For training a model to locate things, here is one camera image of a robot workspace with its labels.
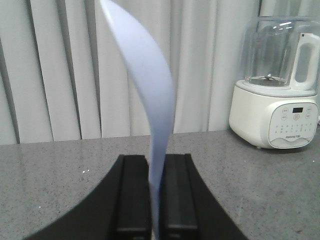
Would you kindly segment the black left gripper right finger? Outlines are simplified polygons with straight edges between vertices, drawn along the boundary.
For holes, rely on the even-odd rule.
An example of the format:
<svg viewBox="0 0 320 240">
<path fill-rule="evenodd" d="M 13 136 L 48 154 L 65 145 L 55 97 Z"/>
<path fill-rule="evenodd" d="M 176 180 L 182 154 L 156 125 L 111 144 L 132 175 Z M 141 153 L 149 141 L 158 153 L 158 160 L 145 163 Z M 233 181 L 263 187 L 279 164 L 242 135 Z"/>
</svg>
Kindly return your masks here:
<svg viewBox="0 0 320 240">
<path fill-rule="evenodd" d="M 245 240 L 200 176 L 190 154 L 167 154 L 160 190 L 162 240 Z"/>
</svg>

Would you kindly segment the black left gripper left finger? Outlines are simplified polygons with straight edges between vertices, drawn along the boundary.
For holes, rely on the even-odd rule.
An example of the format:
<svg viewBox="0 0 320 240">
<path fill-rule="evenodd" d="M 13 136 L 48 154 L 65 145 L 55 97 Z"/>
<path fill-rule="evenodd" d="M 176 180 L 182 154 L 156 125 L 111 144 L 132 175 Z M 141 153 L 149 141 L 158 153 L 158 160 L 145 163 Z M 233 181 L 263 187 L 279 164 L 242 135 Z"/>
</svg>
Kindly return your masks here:
<svg viewBox="0 0 320 240">
<path fill-rule="evenodd" d="M 149 240 L 151 206 L 144 155 L 119 155 L 97 187 L 29 240 Z"/>
</svg>

